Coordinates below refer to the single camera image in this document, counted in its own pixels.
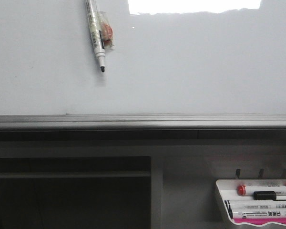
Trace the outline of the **white black whiteboard marker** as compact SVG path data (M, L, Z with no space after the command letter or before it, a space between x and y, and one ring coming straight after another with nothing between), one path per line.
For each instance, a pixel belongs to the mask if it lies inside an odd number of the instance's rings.
M101 72L105 72L105 47L102 40L102 28L101 21L97 10L96 1L86 0L85 1L86 13L88 18L88 25L92 40L93 51L98 66Z

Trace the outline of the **red magnet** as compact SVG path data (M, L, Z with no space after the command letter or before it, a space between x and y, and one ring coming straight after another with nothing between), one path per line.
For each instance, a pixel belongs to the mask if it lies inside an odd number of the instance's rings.
M110 25L109 19L107 17L106 12L99 11L98 12L101 32L102 32L102 41L106 49L113 50L114 49L114 34L112 26Z

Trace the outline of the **left tray hook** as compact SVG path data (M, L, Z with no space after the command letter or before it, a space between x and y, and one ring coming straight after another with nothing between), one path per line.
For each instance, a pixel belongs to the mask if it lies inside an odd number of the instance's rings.
M237 180L240 179L240 173L241 173L241 169L236 169L235 170L235 179L237 179Z

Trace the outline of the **tray hook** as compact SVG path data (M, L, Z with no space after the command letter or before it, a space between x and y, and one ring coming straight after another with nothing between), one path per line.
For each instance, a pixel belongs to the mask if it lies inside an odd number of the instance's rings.
M235 170L235 179L237 179L237 180L240 179L240 173L241 173L241 169L236 169Z
M281 175L281 179L286 179L286 168L283 169L282 175Z
M260 169L257 178L258 178L258 179L262 179L262 178L263 178L263 175L264 175L264 169Z

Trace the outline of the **red capped marker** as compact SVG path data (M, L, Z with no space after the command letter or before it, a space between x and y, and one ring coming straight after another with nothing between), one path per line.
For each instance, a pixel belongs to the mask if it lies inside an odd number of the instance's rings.
M278 196L286 196L286 185L239 185L237 193L240 196L251 196L255 192L275 192Z

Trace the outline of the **white marker black end upper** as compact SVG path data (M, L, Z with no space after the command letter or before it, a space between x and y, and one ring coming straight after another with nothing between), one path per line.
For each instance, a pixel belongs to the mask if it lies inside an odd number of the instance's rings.
M225 200L227 209L286 208L286 200Z

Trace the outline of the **white marker black end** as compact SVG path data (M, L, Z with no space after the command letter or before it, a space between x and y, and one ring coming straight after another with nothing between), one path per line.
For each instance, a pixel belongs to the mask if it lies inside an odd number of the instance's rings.
M225 200L227 209L286 208L286 200Z
M286 218L286 208L228 209L231 219L279 219Z

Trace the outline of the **middle tray hook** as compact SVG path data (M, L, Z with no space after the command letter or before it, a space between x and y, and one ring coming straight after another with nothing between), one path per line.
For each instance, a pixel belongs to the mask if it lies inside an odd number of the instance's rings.
M262 179L262 178L263 178L263 175L264 175L264 169L260 169L257 178L258 178L258 179Z

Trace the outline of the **white marker black end lower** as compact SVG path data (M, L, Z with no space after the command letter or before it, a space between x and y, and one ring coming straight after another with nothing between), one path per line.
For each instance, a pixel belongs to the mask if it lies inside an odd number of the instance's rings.
M286 218L286 208L228 209L231 219L279 219Z

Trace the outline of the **white marker tray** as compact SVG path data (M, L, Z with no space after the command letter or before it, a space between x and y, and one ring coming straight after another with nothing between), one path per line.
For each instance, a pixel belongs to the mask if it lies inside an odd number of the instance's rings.
M251 196L240 196L237 193L239 185L286 185L286 179L240 179L240 180L227 180L221 179L216 182L215 198L218 203L222 218L227 229L286 229L285 224L281 223L266 223L263 225L255 225L251 223L235 223L230 218L228 209L224 204L225 200L254 200Z

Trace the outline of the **black capped marker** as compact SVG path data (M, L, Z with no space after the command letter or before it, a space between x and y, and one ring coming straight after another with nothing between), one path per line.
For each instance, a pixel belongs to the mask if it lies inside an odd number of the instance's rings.
M254 200L285 200L286 192L255 191L253 198Z

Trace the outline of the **right tray hook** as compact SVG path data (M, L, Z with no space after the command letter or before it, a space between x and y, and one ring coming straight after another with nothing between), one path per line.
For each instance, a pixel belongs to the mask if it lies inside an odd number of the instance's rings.
M286 168L283 169L282 175L281 175L281 179L286 179Z

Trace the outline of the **pink eraser strip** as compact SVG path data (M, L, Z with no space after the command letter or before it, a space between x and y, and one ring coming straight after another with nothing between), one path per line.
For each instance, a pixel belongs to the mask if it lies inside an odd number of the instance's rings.
M266 223L281 223L286 225L286 218L262 218L262 219L233 219L235 223L251 223L255 225L263 225Z

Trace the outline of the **whiteboard with grey frame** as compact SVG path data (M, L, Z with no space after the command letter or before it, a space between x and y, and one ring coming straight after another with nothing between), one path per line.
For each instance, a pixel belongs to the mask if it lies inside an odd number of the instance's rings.
M0 130L286 128L286 0L0 0Z

